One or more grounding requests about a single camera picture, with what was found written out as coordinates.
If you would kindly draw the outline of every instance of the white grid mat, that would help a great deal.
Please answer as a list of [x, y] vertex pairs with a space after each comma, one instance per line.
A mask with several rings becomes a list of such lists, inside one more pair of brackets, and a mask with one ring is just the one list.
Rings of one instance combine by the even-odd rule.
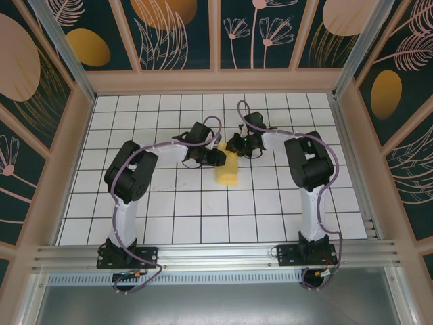
[[[235, 109], [242, 99], [263, 115], [267, 126], [303, 133], [317, 130], [332, 145], [342, 166], [326, 196], [327, 226], [340, 229], [345, 240], [366, 238], [325, 94], [142, 95], [98, 97], [58, 244], [101, 244], [107, 238], [113, 202], [104, 173], [125, 141], [132, 139], [140, 145], [165, 141], [210, 115], [222, 120], [223, 141], [231, 139], [241, 123]], [[209, 126], [216, 125], [209, 121]], [[138, 207], [138, 243], [297, 240], [300, 194], [285, 154], [265, 151], [257, 160], [239, 158], [239, 166], [239, 185], [228, 187], [215, 181], [212, 167], [187, 169], [171, 164], [156, 169]]]

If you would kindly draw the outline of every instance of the gray surface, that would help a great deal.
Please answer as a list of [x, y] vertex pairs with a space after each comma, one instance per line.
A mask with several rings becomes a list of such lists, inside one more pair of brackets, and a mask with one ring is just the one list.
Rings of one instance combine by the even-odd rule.
[[37, 324], [399, 324], [381, 269], [342, 269], [323, 292], [299, 284], [48, 288]]

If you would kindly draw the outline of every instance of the robotic arm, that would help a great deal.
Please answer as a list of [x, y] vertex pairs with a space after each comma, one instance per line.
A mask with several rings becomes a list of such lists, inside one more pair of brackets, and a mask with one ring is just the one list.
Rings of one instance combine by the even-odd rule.
[[[266, 129], [259, 112], [248, 114], [244, 119], [260, 129]], [[317, 208], [319, 193], [334, 174], [327, 150], [317, 141], [306, 137], [293, 138], [282, 133], [259, 131], [249, 125], [246, 127], [247, 135], [242, 137], [235, 133], [227, 142], [227, 150], [248, 158], [252, 157], [255, 149], [285, 152], [290, 174], [300, 190], [302, 225], [299, 242], [296, 246], [277, 247], [280, 266], [323, 265], [327, 260], [337, 264], [335, 247], [329, 243], [329, 236], [323, 229], [326, 227], [324, 197]], [[316, 131], [307, 134], [321, 139]], [[320, 213], [322, 224], [317, 213]]]
[[[204, 143], [211, 134], [214, 135], [211, 128], [196, 122], [190, 132], [173, 137], [173, 139], [177, 140], [176, 142], [169, 142], [162, 146], [152, 146], [151, 149], [139, 153], [120, 174], [114, 188], [114, 194], [118, 200], [115, 215], [116, 231], [121, 242], [129, 251], [147, 260], [156, 261], [157, 259], [157, 248], [137, 248], [137, 239], [135, 237], [138, 201], [149, 187], [155, 168], [171, 162], [181, 163], [189, 159], [194, 159], [197, 163], [208, 166], [225, 164], [226, 156], [224, 152], [213, 148], [221, 137], [205, 146], [191, 145]], [[119, 170], [132, 153], [138, 149], [140, 149], [140, 145], [133, 141], [127, 141], [123, 144], [104, 175], [104, 181], [108, 185], [109, 192], [112, 190], [112, 184]], [[113, 227], [106, 240], [105, 247], [101, 247], [98, 253], [97, 268], [99, 269], [137, 269], [141, 267], [140, 262], [126, 254], [114, 233]]]
[[[266, 125], [263, 123], [263, 118], [259, 112], [248, 114], [244, 119], [251, 125], [266, 130]], [[295, 245], [277, 246], [279, 265], [325, 265], [328, 262], [337, 264], [335, 247], [329, 243], [329, 236], [323, 229], [325, 227], [325, 201], [323, 197], [320, 200], [319, 208], [317, 208], [319, 193], [329, 183], [329, 179], [334, 173], [334, 166], [325, 147], [307, 137], [295, 138], [283, 133], [264, 132], [248, 124], [247, 131], [245, 136], [235, 133], [233, 138], [227, 142], [226, 150], [248, 158], [252, 157], [255, 149], [285, 152], [292, 179], [300, 189], [302, 225], [299, 231], [299, 242]], [[140, 262], [125, 252], [117, 240], [117, 236], [128, 251], [143, 259], [156, 261], [157, 248], [137, 248], [135, 217], [138, 200], [145, 194], [153, 171], [158, 165], [183, 162], [191, 158], [201, 165], [224, 165], [225, 154], [213, 148], [215, 141], [206, 146], [191, 145], [205, 142], [211, 133], [213, 135], [210, 128], [196, 122], [190, 132], [173, 137], [173, 139], [178, 140], [177, 142], [166, 143], [163, 146], [152, 146], [152, 148], [140, 152], [130, 161], [129, 166], [120, 174], [114, 188], [114, 194], [118, 199], [115, 217], [117, 234], [112, 230], [106, 240], [106, 247], [99, 250], [98, 268], [141, 268]], [[308, 133], [308, 135], [320, 139], [319, 134], [315, 131]], [[138, 149], [140, 146], [132, 141], [126, 142], [120, 149], [104, 177], [109, 192], [112, 190], [112, 184], [119, 170]], [[322, 216], [322, 223], [319, 223], [318, 213]], [[318, 287], [322, 282], [323, 279], [319, 284], [316, 279], [313, 279], [311, 285]]]

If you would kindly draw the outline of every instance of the yellow block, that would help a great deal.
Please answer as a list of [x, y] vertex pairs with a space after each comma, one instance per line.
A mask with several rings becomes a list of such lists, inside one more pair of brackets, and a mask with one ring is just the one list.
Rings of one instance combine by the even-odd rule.
[[225, 142], [218, 144], [218, 149], [225, 153], [225, 165], [215, 167], [216, 182], [221, 185], [236, 186], [237, 185], [237, 170], [239, 168], [238, 158], [236, 154], [226, 151]]

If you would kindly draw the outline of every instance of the dark teal wallpaper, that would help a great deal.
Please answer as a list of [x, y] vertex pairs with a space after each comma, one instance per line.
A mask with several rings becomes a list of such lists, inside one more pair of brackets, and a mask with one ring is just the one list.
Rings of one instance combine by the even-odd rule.
[[430, 279], [433, 280], [433, 253], [423, 256], [424, 263], [427, 266], [428, 273], [430, 274]]
[[342, 68], [375, 0], [320, 0], [299, 68]]
[[222, 0], [221, 68], [288, 68], [305, 4]]
[[359, 87], [382, 145], [433, 94], [432, 6], [411, 2]]
[[361, 63], [359, 64], [359, 67], [357, 68], [357, 71], [355, 72], [355, 79], [358, 78], [359, 74], [361, 73], [362, 69], [364, 68], [365, 63], [367, 63], [367, 60], [369, 59], [370, 54], [372, 53], [373, 49], [378, 44], [380, 38], [384, 34], [386, 27], [388, 27], [390, 20], [392, 19], [393, 15], [395, 14], [395, 11], [397, 10], [397, 8], [399, 7], [400, 4], [401, 4], [401, 0], [395, 0], [394, 4], [392, 5], [390, 13], [388, 14], [388, 17], [385, 20], [385, 23], [382, 25], [381, 29], [379, 30], [379, 33], [376, 35], [376, 38], [374, 39], [373, 44], [371, 44], [369, 50], [365, 54]]
[[108, 0], [47, 4], [86, 71], [132, 70]]
[[1, 283], [5, 278], [8, 266], [9, 266], [9, 261], [7, 259], [0, 259], [0, 288], [1, 288]]
[[386, 160], [416, 239], [433, 236], [433, 113]]
[[34, 18], [34, 19], [36, 20], [36, 22], [38, 23], [38, 25], [39, 25], [39, 29], [42, 30], [42, 32], [43, 32], [44, 35], [45, 35], [45, 38], [47, 39], [47, 41], [49, 42], [49, 44], [51, 45], [51, 47], [52, 47], [52, 48], [55, 50], [55, 52], [57, 53], [58, 58], [60, 59], [60, 61], [62, 61], [62, 64], [63, 64], [63, 66], [65, 67], [65, 69], [68, 71], [69, 76], [71, 77], [71, 79], [72, 79], [73, 81], [75, 81], [75, 78], [74, 78], [74, 76], [72, 75], [71, 71], [69, 70], [69, 67], [66, 65], [65, 61], [63, 60], [63, 58], [62, 58], [62, 57], [60, 56], [60, 54], [58, 53], [57, 49], [56, 49], [55, 46], [54, 46], [54, 43], [51, 41], [51, 39], [49, 38], [48, 34], [45, 32], [45, 29], [41, 26], [41, 23], [37, 20], [36, 15], [35, 15], [35, 12], [34, 12], [33, 9], [31, 8], [31, 6], [28, 4], [28, 1], [25, 0], [24, 3], [26, 4], [26, 6], [27, 6], [29, 12], [32, 14], [33, 18]]
[[0, 121], [0, 242], [15, 245], [45, 159]]
[[48, 148], [70, 88], [11, 1], [0, 2], [0, 104]]
[[143, 70], [209, 69], [207, 0], [122, 0]]

